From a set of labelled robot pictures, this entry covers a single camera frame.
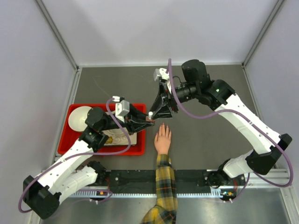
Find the mannequin hand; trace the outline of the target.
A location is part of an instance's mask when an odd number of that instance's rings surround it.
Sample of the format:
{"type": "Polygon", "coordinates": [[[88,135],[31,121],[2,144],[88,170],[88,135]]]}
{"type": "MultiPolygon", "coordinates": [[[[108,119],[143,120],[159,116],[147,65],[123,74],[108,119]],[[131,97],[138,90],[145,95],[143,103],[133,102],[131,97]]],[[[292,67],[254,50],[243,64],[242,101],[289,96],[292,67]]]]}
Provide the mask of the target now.
{"type": "Polygon", "coordinates": [[[155,135],[154,146],[157,154],[168,154],[171,145],[171,130],[163,123],[155,135]]]}

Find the yellow plaid sleeve forearm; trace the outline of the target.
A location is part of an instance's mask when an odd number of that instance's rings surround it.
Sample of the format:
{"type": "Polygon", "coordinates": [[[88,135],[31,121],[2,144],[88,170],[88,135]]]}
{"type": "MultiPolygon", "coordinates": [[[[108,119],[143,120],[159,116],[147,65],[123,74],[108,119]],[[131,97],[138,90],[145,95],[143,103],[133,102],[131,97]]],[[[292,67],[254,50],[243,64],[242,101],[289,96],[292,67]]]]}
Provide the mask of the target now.
{"type": "Polygon", "coordinates": [[[157,156],[156,204],[143,217],[142,224],[175,224],[178,199],[174,169],[166,154],[157,156]]]}

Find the white bowl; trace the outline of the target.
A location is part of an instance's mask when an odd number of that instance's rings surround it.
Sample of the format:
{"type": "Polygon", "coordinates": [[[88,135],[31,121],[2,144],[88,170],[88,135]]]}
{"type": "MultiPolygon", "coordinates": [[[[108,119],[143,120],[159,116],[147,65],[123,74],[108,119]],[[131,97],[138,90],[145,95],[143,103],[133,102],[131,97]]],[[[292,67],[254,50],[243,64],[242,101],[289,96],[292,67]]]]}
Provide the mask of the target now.
{"type": "Polygon", "coordinates": [[[73,110],[68,118],[69,127],[76,132],[83,132],[87,124],[85,123],[87,119],[88,112],[91,110],[89,106],[81,106],[73,110]]]}

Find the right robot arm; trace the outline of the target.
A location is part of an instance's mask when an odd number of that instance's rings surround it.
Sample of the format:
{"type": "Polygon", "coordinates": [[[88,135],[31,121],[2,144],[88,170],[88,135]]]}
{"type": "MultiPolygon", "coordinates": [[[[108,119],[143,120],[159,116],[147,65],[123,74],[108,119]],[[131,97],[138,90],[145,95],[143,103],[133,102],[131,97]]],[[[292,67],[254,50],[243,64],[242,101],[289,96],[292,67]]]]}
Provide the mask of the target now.
{"type": "Polygon", "coordinates": [[[217,171],[208,175],[211,185],[228,185],[236,177],[251,173],[270,183],[264,176],[283,156],[289,167],[289,180],[285,184],[271,184],[289,187],[294,172],[285,150],[292,142],[292,137],[287,133],[279,134],[264,124],[227,82],[210,78],[203,62],[192,59],[183,63],[181,69],[185,81],[180,86],[174,84],[171,60],[166,69],[155,69],[153,77],[159,83],[159,91],[149,111],[149,118],[171,118],[179,109],[194,119],[220,115],[246,138],[253,149],[224,161],[217,171]]]}

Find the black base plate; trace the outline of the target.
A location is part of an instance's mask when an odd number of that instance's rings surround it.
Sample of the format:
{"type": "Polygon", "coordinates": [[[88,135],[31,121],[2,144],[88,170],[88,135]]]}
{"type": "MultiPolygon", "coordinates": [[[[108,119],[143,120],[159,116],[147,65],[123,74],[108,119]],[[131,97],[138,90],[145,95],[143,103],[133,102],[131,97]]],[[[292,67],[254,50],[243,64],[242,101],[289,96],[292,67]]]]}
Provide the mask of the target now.
{"type": "MultiPolygon", "coordinates": [[[[215,171],[208,170],[175,170],[177,193],[209,193],[211,187],[235,189],[245,184],[245,176],[233,179],[224,178],[215,171]]],[[[107,171],[90,187],[97,189],[108,187],[115,194],[156,192],[155,170],[112,170],[107,171]]]]}

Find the floral square plate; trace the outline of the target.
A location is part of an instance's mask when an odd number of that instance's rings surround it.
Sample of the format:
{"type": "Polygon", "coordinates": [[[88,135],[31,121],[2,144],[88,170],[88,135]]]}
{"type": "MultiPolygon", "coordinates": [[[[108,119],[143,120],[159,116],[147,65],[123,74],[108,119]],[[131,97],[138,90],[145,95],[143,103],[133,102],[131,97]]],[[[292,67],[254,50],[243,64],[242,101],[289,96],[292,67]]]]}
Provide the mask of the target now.
{"type": "MultiPolygon", "coordinates": [[[[121,129],[110,129],[103,131],[108,136],[105,146],[127,146],[128,139],[121,129]]],[[[137,144],[137,133],[129,135],[131,145],[137,144]]]]}

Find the pink nail polish bottle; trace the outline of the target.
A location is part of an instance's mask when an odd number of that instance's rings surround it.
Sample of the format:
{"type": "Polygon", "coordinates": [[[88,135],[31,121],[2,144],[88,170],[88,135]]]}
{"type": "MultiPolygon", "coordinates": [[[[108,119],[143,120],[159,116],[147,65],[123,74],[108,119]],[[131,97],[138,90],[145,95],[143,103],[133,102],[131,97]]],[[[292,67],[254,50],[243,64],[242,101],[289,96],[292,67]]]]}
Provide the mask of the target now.
{"type": "Polygon", "coordinates": [[[153,124],[155,123],[155,120],[150,119],[149,117],[146,117],[146,121],[147,121],[147,122],[150,122],[150,123],[153,123],[153,124]]]}

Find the aluminium frame rail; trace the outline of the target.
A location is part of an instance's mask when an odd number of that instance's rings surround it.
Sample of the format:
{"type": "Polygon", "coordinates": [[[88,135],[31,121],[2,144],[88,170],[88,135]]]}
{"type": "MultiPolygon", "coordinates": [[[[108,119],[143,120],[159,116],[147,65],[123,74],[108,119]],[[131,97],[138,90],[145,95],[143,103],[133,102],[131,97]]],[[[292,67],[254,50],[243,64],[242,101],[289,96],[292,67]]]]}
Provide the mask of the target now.
{"type": "MultiPolygon", "coordinates": [[[[68,197],[76,198],[91,198],[93,200],[103,200],[107,197],[114,198],[154,198],[154,194],[115,194],[108,187],[95,188],[90,187],[90,184],[95,183],[101,178],[107,171],[96,171],[91,167],[85,167],[81,170],[73,172],[64,181],[59,184],[50,186],[49,184],[42,183],[38,180],[34,184],[34,190],[36,195],[40,199],[45,201],[53,201],[56,203],[62,203],[68,197]]],[[[235,189],[229,189],[227,187],[211,187],[209,193],[177,193],[178,198],[219,198],[224,201],[228,201],[236,198],[240,195],[242,190],[245,189],[270,189],[285,185],[289,181],[289,175],[285,169],[272,169],[270,172],[260,178],[254,173],[250,175],[244,174],[245,184],[235,189]]]]}

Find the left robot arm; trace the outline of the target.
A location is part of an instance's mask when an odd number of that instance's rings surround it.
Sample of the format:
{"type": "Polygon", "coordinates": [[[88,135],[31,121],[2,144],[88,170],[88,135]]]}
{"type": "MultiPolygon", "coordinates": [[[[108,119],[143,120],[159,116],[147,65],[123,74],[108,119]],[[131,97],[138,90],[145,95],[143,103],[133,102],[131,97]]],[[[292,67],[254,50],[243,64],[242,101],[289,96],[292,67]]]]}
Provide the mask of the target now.
{"type": "Polygon", "coordinates": [[[23,182],[23,193],[18,202],[19,212],[25,211],[21,204],[25,203],[41,219],[51,217],[59,205],[70,195],[89,184],[101,185],[106,174],[97,164],[86,165],[81,171],[75,169],[94,155],[118,155],[127,152],[131,147],[130,135],[153,126],[153,112],[145,114],[137,110],[128,101],[116,98],[115,111],[106,104],[106,110],[100,107],[88,107],[84,113],[84,127],[81,135],[74,141],[69,150],[46,170],[36,177],[28,176],[23,182]],[[102,152],[109,136],[104,132],[120,129],[128,143],[126,148],[115,152],[102,152]]]}

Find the red plastic tray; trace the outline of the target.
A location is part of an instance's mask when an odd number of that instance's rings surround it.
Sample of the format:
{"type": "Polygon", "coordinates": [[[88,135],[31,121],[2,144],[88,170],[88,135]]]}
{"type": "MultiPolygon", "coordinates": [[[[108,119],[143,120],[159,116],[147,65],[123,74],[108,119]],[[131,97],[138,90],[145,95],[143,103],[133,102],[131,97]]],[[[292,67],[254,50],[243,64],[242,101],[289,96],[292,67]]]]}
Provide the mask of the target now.
{"type": "MultiPolygon", "coordinates": [[[[68,125],[68,118],[70,113],[78,107],[81,106],[89,106],[89,107],[100,107],[105,112],[107,111],[105,104],[72,104],[69,106],[67,117],[65,119],[64,128],[61,134],[60,142],[58,145],[57,153],[60,155],[65,154],[71,146],[74,144],[76,139],[79,138],[81,132],[73,131],[68,125]]],[[[131,145],[129,150],[122,153],[121,155],[143,155],[145,152],[145,143],[146,143],[146,131],[140,131],[137,133],[137,144],[131,145]]],[[[112,153],[112,152],[119,152],[126,148],[127,146],[104,146],[102,147],[99,152],[100,153],[112,153]]]]}

